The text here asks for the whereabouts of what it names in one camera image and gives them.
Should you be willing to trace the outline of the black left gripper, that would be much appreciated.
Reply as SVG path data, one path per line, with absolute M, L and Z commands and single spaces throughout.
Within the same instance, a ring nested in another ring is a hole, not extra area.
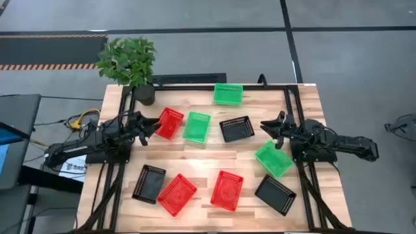
M 135 139 L 138 137 L 143 146 L 148 145 L 146 137 L 150 137 L 160 128 L 159 126 L 151 126 L 155 124 L 161 125 L 159 118 L 143 117 L 140 111 L 134 112 L 128 117 L 129 134 L 131 138 Z

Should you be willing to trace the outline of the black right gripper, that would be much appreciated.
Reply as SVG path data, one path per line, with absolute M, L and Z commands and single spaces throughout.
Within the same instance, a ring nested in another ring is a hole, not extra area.
M 297 125 L 292 114 L 281 111 L 275 120 L 261 121 L 261 129 L 271 138 L 276 138 L 276 149 L 281 149 L 284 138 L 291 138 L 296 132 Z

